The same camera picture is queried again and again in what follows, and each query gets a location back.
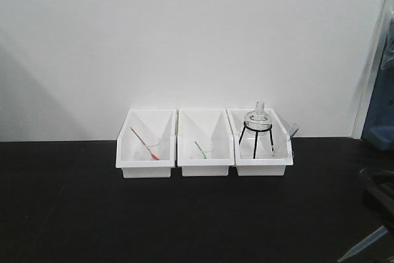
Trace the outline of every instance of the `white wall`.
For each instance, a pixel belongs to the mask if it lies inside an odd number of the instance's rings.
[[[350,136],[383,0],[0,0],[0,140],[115,139],[129,107]]]

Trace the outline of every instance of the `black metal stand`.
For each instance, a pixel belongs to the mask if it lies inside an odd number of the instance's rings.
[[[267,132],[267,131],[270,132],[271,149],[272,149],[272,152],[273,152],[272,124],[268,127],[268,129],[251,129],[250,127],[246,126],[246,122],[244,121],[244,128],[242,130],[241,137],[239,138],[238,144],[241,143],[241,140],[242,140],[242,137],[244,135],[245,129],[248,129],[248,130],[256,133],[256,136],[254,138],[253,159],[256,158],[257,138],[259,137],[259,133],[260,132]]]

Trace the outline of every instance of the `storage bin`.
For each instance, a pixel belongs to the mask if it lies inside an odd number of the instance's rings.
[[[116,142],[116,167],[123,170],[123,177],[171,176],[171,168],[175,166],[176,118],[175,110],[128,112]],[[147,147],[159,160],[152,157]]]
[[[182,175],[227,176],[234,165],[234,145],[225,109],[180,110],[178,124]]]
[[[271,150],[270,136],[268,132],[260,133],[257,141],[255,159],[253,159],[253,148],[255,135],[245,130],[241,145],[239,137],[244,126],[245,114],[252,109],[228,109],[227,115],[230,120],[231,130],[234,136],[235,167],[239,176],[282,176],[286,166],[293,164],[291,142],[278,147],[280,143],[289,140],[287,131],[279,120],[275,111],[266,108],[265,111],[272,117],[272,136],[275,149],[273,156]]]

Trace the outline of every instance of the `glass stirring rod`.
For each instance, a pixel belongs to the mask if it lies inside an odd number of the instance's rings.
[[[130,128],[133,131],[133,133],[137,136],[137,138],[140,139],[141,143],[143,143],[143,146],[149,151],[152,158],[154,160],[160,160],[160,158],[158,158],[156,155],[153,154],[153,152],[149,149],[149,147],[145,144],[145,142],[141,139],[141,137],[137,134],[137,132],[132,127]]]
[[[289,137],[285,137],[281,142],[279,142],[276,148],[274,148],[274,150],[272,151],[272,156],[275,156],[276,151],[278,151],[284,144],[290,141],[299,129],[300,126],[297,123],[294,123],[291,126],[290,130],[288,130],[288,132],[286,133],[286,136],[289,135]]]

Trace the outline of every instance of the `stand leg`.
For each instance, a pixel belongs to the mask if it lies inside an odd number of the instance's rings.
[[[243,135],[244,135],[245,129],[246,129],[246,127],[244,127],[244,129],[242,130],[242,134],[241,134],[241,137],[239,138],[238,144],[241,143],[241,140],[242,140],[242,137],[243,137]]]
[[[257,138],[259,137],[259,132],[256,132],[256,137],[254,138],[254,151],[253,151],[253,159],[256,158],[256,148],[257,148]]]
[[[272,149],[272,152],[273,152],[272,129],[270,129],[270,140],[271,140],[271,149]]]

